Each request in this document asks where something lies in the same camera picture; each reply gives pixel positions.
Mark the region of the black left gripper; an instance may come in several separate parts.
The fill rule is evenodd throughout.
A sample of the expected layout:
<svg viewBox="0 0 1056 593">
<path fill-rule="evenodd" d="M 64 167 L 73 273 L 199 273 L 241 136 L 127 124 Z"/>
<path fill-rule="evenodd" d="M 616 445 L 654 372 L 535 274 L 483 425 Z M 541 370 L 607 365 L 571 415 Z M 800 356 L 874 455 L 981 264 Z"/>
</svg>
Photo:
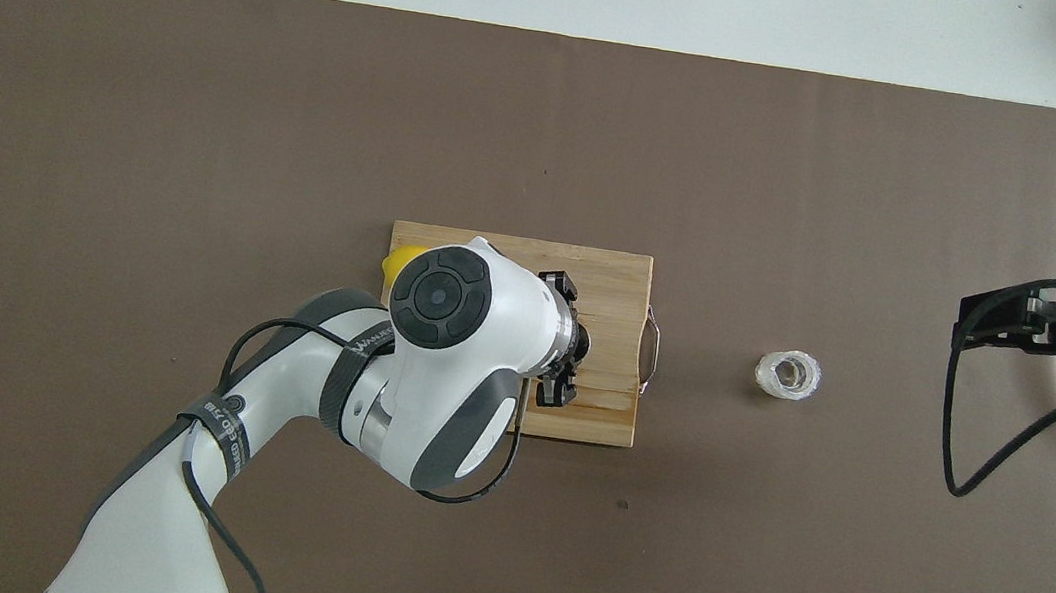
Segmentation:
<svg viewBox="0 0 1056 593">
<path fill-rule="evenodd" d="M 579 291 L 569 274 L 549 270 L 539 272 L 536 278 L 547 286 L 559 319 L 545 374 L 538 376 L 534 402 L 539 408 L 560 409 L 576 400 L 577 370 L 589 353 L 591 341 L 588 328 L 578 318 L 576 304 Z"/>
</svg>

